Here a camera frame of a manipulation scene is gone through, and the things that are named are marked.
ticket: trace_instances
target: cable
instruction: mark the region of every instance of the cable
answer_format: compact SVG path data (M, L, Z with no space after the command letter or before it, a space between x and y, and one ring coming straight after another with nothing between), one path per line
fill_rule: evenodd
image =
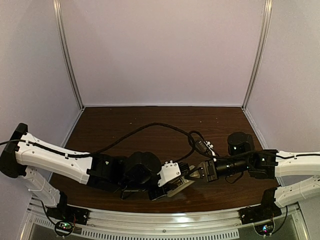
M105 152L105 151L113 148L117 144L121 143L123 140L131 137L132 135L134 135L134 134L136 134L136 133L138 133L138 132L140 132L140 131L142 131L144 129L152 127L152 126L161 126L161 127L164 127L164 128L169 128L169 129L172 129L172 130L174 130L176 132L179 132L179 133L187 136L188 143L191 146L191 150L186 155L184 155L183 157L177 159L175 162L179 162L179 161L181 161L183 159L188 158L194 152L197 152L197 153L199 153L200 155L202 155L204 157L207 157L207 158L210 158L210 159L216 159L216 160L234 160L234 159L238 159L238 158L242 158L242 157L247 157L247 156L250 156L252 154L264 154L264 155L269 156L269 157L276 157L276 158L281 158L281 159L285 159L285 160L286 159L293 159L293 158L297 158L297 157L320 156L320 153L301 153L301 154L292 155L292 156L281 156L281 155L277 155L277 154L270 153L270 152L263 151L263 150L260 150L260 151L252 150L252 151L247 151L247 152L240 153L240 154L237 154L237 155L232 155L232 156L219 156L218 154L216 156L212 156L210 154L201 152L198 148L196 148L196 141L193 138L192 134L197 134L200 138L202 138L204 140L204 137L202 136L202 134L200 132L195 131L195 130L192 130L190 132L186 132L186 131L184 131L184 130L176 127L176 126L172 126L170 124L161 123L161 122L153 122L153 123L149 123L147 125L143 125L143 126L137 128L136 130L134 130L132 132L129 132L128 134L126 134L126 135L122 136L121 138L119 138L117 141L113 142L112 144L110 144L110 145L108 145L108 146L106 146L106 147L104 147L104 148L102 148L100 150L97 150L97 151L92 152L92 153L87 153L87 154L69 154L68 157L69 158L79 158L79 159L80 158L93 157L96 154L100 154L102 152ZM22 140L22 139L9 140L9 141L1 142L0 146L4 145L4 144L7 144L7 143L12 143L12 142L26 142L26 141ZM66 155L65 152L61 152L61 151L52 149L50 147L41 145L41 144L39 144L37 142L29 142L29 144L32 144L33 146L36 146L38 148L44 149L46 151L49 151L49 152L52 152L52 153L55 153L55 154L58 154L58 155L61 155L61 156L65 156Z
M228 184L235 184L237 181L239 181L242 177L244 176L244 172L242 171L240 176L238 176L235 180L233 181L228 181L227 179L230 178L230 176L226 176L224 178L224 180L228 183Z
M8 144L8 143L14 143L14 142L26 142L26 140L22 140L22 139L14 139L14 140L9 140L9 141L3 141L3 142L0 142L0 146L1 145L5 145L5 144Z
M286 222L286 220L287 220L287 217L288 217L288 206L285 206L285 209L286 209L286 212L285 212L284 220L283 220L283 222L281 223L280 227L279 227L277 230L275 230L275 231L272 232L272 235L275 234L275 233L277 233L277 232L284 226L284 224L285 224L285 222Z
M46 207L45 207L45 204L43 201L41 201L41 205L42 205L42 208L43 208L43 211L44 211L46 218L50 221L50 223L52 223L55 226L56 223L54 223L54 221L52 221L51 218L48 216L47 210L46 210Z
M74 220L73 220L73 226L70 222L68 221L58 221L57 223L55 223L54 221L51 220L51 218L48 216L48 213L47 213L47 210L46 210L46 207L45 207L45 204L43 201L41 201L41 205L42 205L42 208L43 208L43 211L44 211L44 214L46 216L46 218L50 221L50 223L52 223L54 225L54 232L55 234L57 234L59 237L68 237L70 234L72 234L75 230L75 227L76 227L76 216L74 215ZM61 233L59 231L57 231L59 229L59 224L61 223L68 223L72 226L72 231L68 232L68 233Z

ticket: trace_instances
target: white backdrop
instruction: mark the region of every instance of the white backdrop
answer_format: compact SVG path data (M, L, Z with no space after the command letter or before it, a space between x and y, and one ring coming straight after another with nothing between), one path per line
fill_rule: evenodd
M61 145L79 110L53 2L0 1L0 23L0 142L23 122L38 138ZM17 240L31 194L17 179L1 172L0 194L0 239Z
M85 106L241 106L264 0L67 0Z
M273 1L262 63L247 108L266 148L320 150L319 10L318 0ZM319 198L300 203L315 240L320 235L319 203Z

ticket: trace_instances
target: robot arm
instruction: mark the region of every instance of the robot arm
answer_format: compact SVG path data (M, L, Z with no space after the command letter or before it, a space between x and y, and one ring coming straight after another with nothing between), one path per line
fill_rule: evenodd
M36 170L39 167L81 184L108 192L148 192L150 200L171 197L197 180L212 182L220 177L248 171L256 179L274 179L289 175L315 175L296 184L267 189L261 205L239 210L243 224L281 215L281 207L320 194L320 154L290 153L277 150L254 151L252 136L243 132L228 137L229 157L216 156L208 141L197 141L208 160L198 166L166 162L151 152L135 152L129 157L90 154L58 147L35 138L21 123L0 156L0 171L11 178L21 178L56 219L76 216L86 224L88 210L67 205L67 196L52 187Z

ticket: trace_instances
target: black mount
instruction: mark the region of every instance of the black mount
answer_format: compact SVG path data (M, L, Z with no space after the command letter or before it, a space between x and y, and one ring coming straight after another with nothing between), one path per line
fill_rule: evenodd
M63 220L76 224L86 225L88 221L89 210L80 207L74 207L67 205L68 197L64 192L60 192L60 201L54 208L48 207L46 214L49 217Z
M264 152L273 155L278 153L275 149L264 150ZM256 153L247 160L246 164L250 177L255 179L275 179L275 167L278 165L275 156Z
M275 204L276 190L276 187L265 190L260 205L240 209L238 212L242 224L256 223L280 216L281 209Z
M10 140L20 140L28 132L28 125L19 123ZM9 142L4 147L0 156L0 171L9 178L16 179L18 176L26 175L27 166L17 163L16 151L19 150L19 142Z

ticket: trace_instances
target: wooden table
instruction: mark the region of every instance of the wooden table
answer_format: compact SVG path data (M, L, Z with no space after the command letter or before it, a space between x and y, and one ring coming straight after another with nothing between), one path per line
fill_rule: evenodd
M67 148L93 152L134 129L152 122L174 125L189 132L200 131L221 155L227 155L227 137L233 132L253 135L253 129L238 107L87 107L78 121ZM106 154L129 156L135 151L152 152L162 162L175 160L190 150L187 138L171 129L155 126L139 132ZM194 153L185 162L197 165L204 157ZM258 204L264 190L278 186L276 180L257 180L245 173L235 184L223 178L211 183L195 182L174 197L149 201L147 193L135 193L126 200L120 193L108 193L87 187L54 174L51 184L68 196L68 203L87 208L135 213L184 213L214 211Z

